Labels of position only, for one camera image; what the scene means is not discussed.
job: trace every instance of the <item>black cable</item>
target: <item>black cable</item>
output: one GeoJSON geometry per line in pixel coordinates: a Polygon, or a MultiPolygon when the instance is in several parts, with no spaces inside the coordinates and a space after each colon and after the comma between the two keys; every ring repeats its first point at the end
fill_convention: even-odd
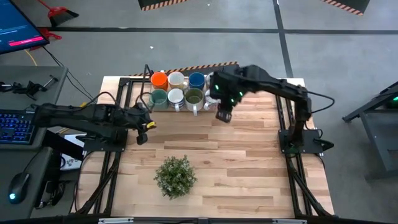
{"type": "Polygon", "coordinates": [[[91,153],[93,153],[93,151],[88,152],[87,155],[83,158],[83,160],[82,160],[82,162],[81,162],[81,164],[80,164],[79,176],[78,176],[77,181],[76,181],[76,184],[75,184],[75,193],[73,194],[73,201],[72,201],[72,204],[70,205],[69,213],[70,213],[70,211],[72,210],[72,205],[75,206],[75,212],[77,212],[77,200],[78,200],[77,192],[78,192],[78,187],[79,187],[79,180],[80,180],[81,168],[83,167],[84,161],[86,160],[86,158],[87,158],[91,153]]]}
{"type": "Polygon", "coordinates": [[[288,156],[288,155],[286,154],[286,157],[288,157],[289,159],[295,158],[296,156],[297,156],[297,154],[294,154],[293,156],[288,156]]]}
{"type": "MultiPolygon", "coordinates": [[[[259,82],[259,83],[275,84],[274,82],[269,82],[269,81],[257,81],[257,80],[253,80],[253,79],[251,79],[251,78],[242,77],[241,75],[235,75],[235,74],[232,74],[232,73],[229,73],[228,75],[232,75],[232,76],[234,76],[234,77],[240,78],[240,79],[242,79],[242,80],[250,81],[250,82],[259,82]]],[[[323,95],[323,94],[320,94],[320,93],[314,93],[314,92],[312,92],[312,91],[306,91],[306,92],[309,93],[309,94],[316,95],[316,96],[324,97],[324,98],[329,99],[329,100],[332,101],[330,105],[328,105],[328,106],[326,106],[326,107],[324,107],[324,108],[321,108],[321,109],[319,109],[319,110],[313,111],[313,112],[312,112],[313,114],[314,114],[314,113],[317,113],[317,112],[320,112],[320,111],[323,111],[323,110],[326,110],[326,109],[330,108],[331,106],[333,106],[333,105],[335,104],[335,99],[333,99],[333,98],[330,97],[330,96],[326,96],[326,95],[323,95]]]]}
{"type": "MultiPolygon", "coordinates": [[[[53,58],[53,60],[55,61],[55,63],[57,63],[58,66],[62,66],[64,67],[63,63],[61,61],[59,61],[51,52],[49,52],[45,47],[43,47],[43,49],[53,58]]],[[[79,82],[79,80],[68,70],[68,73],[72,76],[72,78],[74,80],[76,80],[77,83],[79,83],[79,85],[83,88],[83,90],[90,96],[87,96],[86,94],[84,94],[85,96],[87,96],[89,99],[92,99],[93,96],[86,90],[86,88],[79,82]]],[[[81,93],[83,93],[79,88],[77,88],[73,83],[72,85],[78,89],[81,93]]]]}
{"type": "Polygon", "coordinates": [[[67,164],[67,160],[61,156],[61,162],[63,162],[63,164],[61,163],[61,168],[63,168],[67,164]]]}
{"type": "Polygon", "coordinates": [[[320,132],[321,132],[321,135],[319,135],[319,138],[322,138],[322,136],[323,136],[323,131],[322,131],[322,129],[310,129],[310,128],[308,128],[308,126],[307,126],[307,122],[306,122],[304,125],[305,125],[305,128],[306,128],[307,130],[317,130],[317,131],[320,131],[320,132]]]}
{"type": "Polygon", "coordinates": [[[182,220],[179,222],[170,222],[170,223],[164,223],[164,222],[158,222],[160,224],[181,224],[181,223],[186,223],[186,222],[191,222],[191,221],[197,221],[197,219],[189,219],[189,220],[182,220]]]}
{"type": "Polygon", "coordinates": [[[320,160],[321,160],[321,162],[322,162],[322,165],[323,165],[323,169],[325,169],[325,163],[324,163],[324,161],[323,161],[323,159],[322,159],[322,157],[321,156],[319,156],[319,154],[317,154],[317,153],[314,153],[314,155],[315,156],[317,156],[320,160]]]}
{"type": "Polygon", "coordinates": [[[320,93],[314,93],[314,92],[312,92],[312,91],[307,91],[307,93],[313,94],[313,95],[316,95],[316,96],[321,96],[321,97],[324,97],[324,98],[326,98],[326,99],[331,100],[331,104],[330,104],[330,105],[328,105],[328,106],[326,106],[326,107],[324,107],[324,108],[321,108],[321,109],[319,109],[319,110],[312,111],[312,114],[317,113],[317,112],[319,112],[319,111],[326,110],[326,109],[330,108],[331,106],[333,106],[333,105],[335,104],[335,99],[333,99],[333,98],[330,97],[330,96],[326,96],[326,95],[323,95],[323,94],[320,94],[320,93]]]}
{"type": "Polygon", "coordinates": [[[141,93],[140,95],[137,96],[137,98],[136,98],[136,104],[137,104],[137,102],[138,102],[138,99],[140,99],[141,96],[144,96],[144,95],[146,95],[146,94],[149,94],[149,95],[152,96],[152,93],[150,93],[150,92],[143,92],[143,93],[141,93]]]}
{"type": "Polygon", "coordinates": [[[41,152],[41,148],[39,150],[37,150],[36,154],[34,156],[32,156],[32,158],[30,159],[30,161],[26,164],[24,171],[25,172],[27,170],[27,168],[29,167],[30,163],[32,163],[32,161],[36,158],[37,155],[39,155],[39,153],[41,152]]]}
{"type": "Polygon", "coordinates": [[[84,93],[83,91],[81,91],[79,88],[77,88],[77,86],[75,86],[75,84],[72,83],[72,81],[70,80],[70,78],[67,76],[67,79],[69,80],[70,84],[73,85],[73,87],[75,87],[81,94],[85,95],[87,98],[92,99],[91,97],[89,97],[86,93],[84,93]]]}
{"type": "Polygon", "coordinates": [[[86,106],[92,104],[92,102],[94,102],[95,100],[97,100],[98,97],[100,97],[102,94],[108,94],[108,95],[112,98],[112,100],[114,101],[114,103],[118,103],[118,102],[116,101],[116,99],[114,98],[114,96],[113,96],[110,92],[104,91],[104,92],[99,93],[96,97],[94,97],[90,102],[88,102],[88,103],[86,104],[86,106]]]}

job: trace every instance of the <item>orange mug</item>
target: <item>orange mug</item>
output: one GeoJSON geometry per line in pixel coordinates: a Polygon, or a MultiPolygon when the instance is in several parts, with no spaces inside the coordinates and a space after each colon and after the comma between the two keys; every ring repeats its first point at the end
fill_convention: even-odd
{"type": "Polygon", "coordinates": [[[167,91],[167,75],[164,72],[155,72],[151,76],[150,82],[155,89],[163,89],[164,91],[167,91]]]}

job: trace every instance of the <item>blue backlit keyboard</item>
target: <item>blue backlit keyboard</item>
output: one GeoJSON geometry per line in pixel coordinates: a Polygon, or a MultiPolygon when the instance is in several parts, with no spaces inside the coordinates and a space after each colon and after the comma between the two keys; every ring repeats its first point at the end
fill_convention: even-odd
{"type": "Polygon", "coordinates": [[[0,110],[0,144],[32,144],[34,111],[0,110]]]}

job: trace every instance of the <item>cable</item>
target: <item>cable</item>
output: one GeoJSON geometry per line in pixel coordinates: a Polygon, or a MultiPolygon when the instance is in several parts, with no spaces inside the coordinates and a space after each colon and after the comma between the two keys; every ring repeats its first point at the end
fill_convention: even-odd
{"type": "Polygon", "coordinates": [[[79,176],[78,176],[77,181],[76,181],[76,184],[75,184],[75,193],[73,194],[73,201],[72,201],[72,204],[70,205],[69,213],[70,213],[70,211],[72,210],[72,205],[75,206],[75,212],[77,212],[77,202],[76,202],[76,201],[78,200],[78,194],[77,194],[77,192],[78,192],[78,187],[79,187],[79,180],[80,180],[81,168],[83,168],[83,163],[84,163],[84,161],[86,160],[86,158],[87,158],[91,153],[93,153],[93,151],[88,152],[87,155],[83,158],[83,161],[82,161],[81,164],[80,164],[79,176]]]}
{"type": "MultiPolygon", "coordinates": [[[[51,52],[49,52],[45,47],[43,47],[43,49],[53,58],[53,60],[55,61],[55,63],[58,64],[58,66],[62,66],[64,67],[63,63],[61,61],[59,61],[51,52]]],[[[72,76],[72,78],[74,80],[76,80],[77,83],[79,83],[79,85],[82,87],[82,89],[90,96],[88,97],[86,94],[84,94],[85,96],[87,96],[89,99],[92,99],[93,96],[86,90],[86,88],[79,82],[79,80],[68,70],[68,73],[72,76]]],[[[76,89],[78,89],[80,92],[82,92],[79,88],[77,88],[74,84],[72,84],[76,89]]]]}
{"type": "Polygon", "coordinates": [[[317,153],[314,153],[314,155],[315,156],[317,156],[320,160],[321,160],[321,162],[322,162],[322,165],[323,165],[323,169],[325,169],[325,163],[324,163],[324,161],[323,161],[323,159],[322,159],[322,157],[321,156],[319,156],[317,153]]]}
{"type": "Polygon", "coordinates": [[[286,157],[288,157],[289,159],[295,158],[296,156],[297,156],[297,154],[294,154],[293,156],[288,156],[288,155],[286,154],[286,157]]]}
{"type": "Polygon", "coordinates": [[[25,50],[25,52],[26,52],[26,53],[29,55],[29,57],[32,59],[33,64],[35,64],[35,66],[37,66],[37,63],[36,63],[35,59],[33,58],[33,56],[32,56],[27,50],[25,50]]]}
{"type": "Polygon", "coordinates": [[[83,107],[81,107],[81,108],[85,108],[86,106],[92,104],[92,102],[94,102],[95,100],[97,100],[98,97],[100,97],[102,94],[108,94],[108,95],[112,98],[112,100],[114,101],[114,103],[118,103],[118,102],[116,101],[116,99],[114,98],[114,96],[113,96],[110,92],[104,91],[104,92],[99,93],[96,97],[94,97],[90,102],[88,102],[85,106],[83,106],[83,107]]]}
{"type": "Polygon", "coordinates": [[[61,168],[63,168],[67,164],[67,160],[61,156],[61,168]]]}
{"type": "Polygon", "coordinates": [[[323,136],[323,131],[322,131],[322,129],[310,129],[310,128],[308,128],[308,126],[307,126],[307,122],[306,122],[304,125],[305,125],[305,128],[306,128],[307,130],[317,130],[317,131],[320,131],[320,132],[321,132],[321,135],[319,135],[319,138],[322,138],[322,136],[323,136]]]}
{"type": "Polygon", "coordinates": [[[314,92],[312,92],[312,91],[307,91],[307,93],[313,94],[313,95],[316,95],[316,96],[321,96],[321,97],[324,97],[324,98],[326,98],[326,99],[331,100],[331,104],[330,104],[330,105],[328,105],[328,106],[326,106],[326,107],[324,107],[324,108],[321,108],[321,109],[319,109],[319,110],[312,111],[312,114],[315,114],[315,113],[317,113],[317,112],[326,110],[326,109],[330,108],[331,106],[333,106],[333,105],[335,104],[335,99],[333,99],[333,98],[330,97],[330,96],[326,96],[326,95],[323,95],[323,94],[320,94],[320,93],[314,93],[314,92]]]}
{"type": "Polygon", "coordinates": [[[186,222],[191,222],[191,221],[197,221],[197,219],[182,220],[182,221],[175,222],[175,223],[173,223],[173,222],[171,222],[171,223],[159,222],[159,223],[160,223],[160,224],[181,224],[181,223],[186,223],[186,222]]]}
{"type": "Polygon", "coordinates": [[[73,87],[75,87],[81,94],[85,95],[87,98],[89,98],[90,100],[92,100],[91,97],[89,97],[86,93],[84,93],[83,91],[81,91],[79,88],[77,88],[77,86],[75,86],[75,84],[72,83],[72,81],[70,80],[70,78],[67,76],[67,79],[69,80],[70,84],[73,85],[73,87]]]}
{"type": "Polygon", "coordinates": [[[138,99],[140,99],[141,96],[144,96],[144,95],[146,95],[146,94],[149,94],[149,95],[152,96],[152,93],[150,93],[150,92],[143,92],[142,94],[140,94],[140,95],[137,96],[137,98],[136,98],[136,104],[137,104],[137,102],[138,102],[138,99]]]}
{"type": "Polygon", "coordinates": [[[39,150],[36,152],[36,154],[30,159],[30,161],[26,164],[26,166],[25,166],[25,168],[24,168],[24,171],[22,171],[22,172],[25,172],[25,171],[27,170],[27,168],[29,167],[30,163],[36,158],[37,155],[39,155],[40,152],[41,152],[41,149],[39,149],[39,150]]]}

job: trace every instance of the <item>desk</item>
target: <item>desk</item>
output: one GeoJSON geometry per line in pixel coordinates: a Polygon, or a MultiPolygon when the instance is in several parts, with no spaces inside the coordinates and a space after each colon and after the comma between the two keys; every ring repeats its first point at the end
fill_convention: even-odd
{"type": "MultiPolygon", "coordinates": [[[[50,80],[49,75],[59,79],[46,92],[38,92],[34,101],[26,95],[0,93],[0,108],[6,110],[24,110],[30,104],[56,103],[61,92],[67,68],[63,67],[33,67],[33,66],[0,66],[0,81],[9,84],[18,82],[27,85],[28,81],[44,85],[50,80]]],[[[8,186],[11,179],[22,172],[26,164],[36,154],[36,150],[16,151],[0,149],[0,221],[29,218],[37,193],[44,178],[44,172],[52,153],[51,148],[44,148],[32,161],[28,168],[31,174],[28,193],[25,200],[18,205],[8,202],[8,186]]]]}
{"type": "MultiPolygon", "coordinates": [[[[116,96],[119,78],[104,77],[101,91],[116,96]]],[[[303,79],[288,81],[303,85],[303,79]]],[[[140,85],[134,85],[131,105],[139,91],[140,85]]],[[[103,96],[98,103],[113,101],[103,96]]],[[[210,112],[199,112],[197,117],[189,112],[154,112],[151,118],[157,128],[147,133],[146,144],[138,146],[136,131],[129,132],[119,166],[112,216],[294,217],[285,157],[277,140],[280,128],[274,95],[248,93],[233,110],[230,124],[216,120],[210,112]],[[196,168],[198,181],[189,195],[170,201],[161,195],[153,180],[155,170],[167,156],[183,155],[196,168]]],[[[85,162],[78,192],[80,206],[98,185],[103,155],[94,152],[85,162]]],[[[322,163],[314,155],[302,157],[309,189],[333,213],[322,163]]],[[[304,211],[301,190],[297,192],[304,211]]],[[[105,189],[103,202],[107,193],[105,189]]]]}

